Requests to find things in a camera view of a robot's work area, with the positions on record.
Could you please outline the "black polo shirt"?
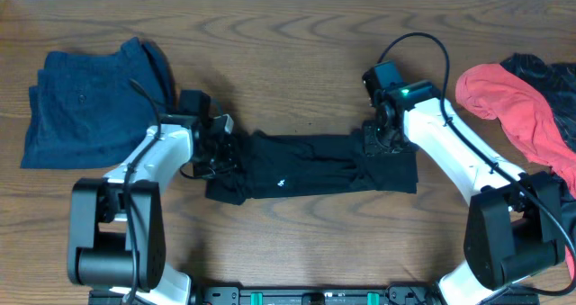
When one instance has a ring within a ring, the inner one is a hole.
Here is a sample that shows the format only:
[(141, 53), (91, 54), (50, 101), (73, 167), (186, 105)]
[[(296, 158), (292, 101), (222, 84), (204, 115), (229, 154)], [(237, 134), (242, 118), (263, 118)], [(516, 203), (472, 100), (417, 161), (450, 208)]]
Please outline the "black polo shirt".
[(392, 191), (415, 193), (413, 151), (367, 155), (364, 135), (268, 136), (238, 139), (238, 166), (206, 184), (205, 197), (240, 205), (248, 199)]

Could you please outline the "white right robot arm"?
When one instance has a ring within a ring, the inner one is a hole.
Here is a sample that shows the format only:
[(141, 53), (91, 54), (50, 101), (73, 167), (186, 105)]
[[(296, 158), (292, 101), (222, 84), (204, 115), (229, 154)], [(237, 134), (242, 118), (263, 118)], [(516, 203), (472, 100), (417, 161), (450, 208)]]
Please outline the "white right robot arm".
[(560, 264), (575, 245), (561, 223), (560, 186), (544, 172), (528, 175), (475, 134), (444, 99), (374, 98), (364, 125), (370, 155), (420, 148), (468, 206), (464, 261), (440, 278), (435, 304), (486, 304), (544, 290), (522, 284)]

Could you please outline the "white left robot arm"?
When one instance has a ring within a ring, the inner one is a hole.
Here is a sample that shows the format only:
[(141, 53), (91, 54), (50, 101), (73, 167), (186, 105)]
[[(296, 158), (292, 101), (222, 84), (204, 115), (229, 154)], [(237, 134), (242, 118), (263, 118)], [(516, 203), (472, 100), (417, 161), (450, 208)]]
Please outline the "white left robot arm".
[(144, 140), (101, 178), (71, 193), (67, 275), (111, 294), (112, 304), (188, 304), (193, 280), (166, 261), (160, 197), (182, 166), (204, 176), (231, 161), (233, 122), (193, 117), (147, 129)]

